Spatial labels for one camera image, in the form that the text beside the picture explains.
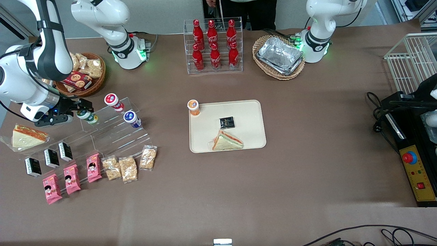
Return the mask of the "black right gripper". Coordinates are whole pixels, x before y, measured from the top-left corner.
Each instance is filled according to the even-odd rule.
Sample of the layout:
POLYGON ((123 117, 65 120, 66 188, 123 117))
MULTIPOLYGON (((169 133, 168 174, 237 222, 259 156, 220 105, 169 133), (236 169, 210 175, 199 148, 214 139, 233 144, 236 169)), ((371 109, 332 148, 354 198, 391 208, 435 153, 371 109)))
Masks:
POLYGON ((73 120, 72 111, 82 110, 93 112, 92 102, 83 98, 78 100, 61 98, 53 108, 37 106, 34 125, 36 127, 48 127, 67 124, 73 120))

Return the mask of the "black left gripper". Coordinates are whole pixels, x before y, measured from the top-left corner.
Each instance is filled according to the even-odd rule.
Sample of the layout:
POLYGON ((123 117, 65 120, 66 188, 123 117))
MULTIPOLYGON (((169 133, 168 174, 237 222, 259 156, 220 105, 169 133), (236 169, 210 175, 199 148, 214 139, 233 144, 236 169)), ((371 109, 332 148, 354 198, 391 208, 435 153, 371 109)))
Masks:
POLYGON ((436 89, 437 74, 432 75, 424 80, 415 91, 415 100, 417 101, 389 101, 392 109, 422 108, 427 110, 436 110, 436 89))

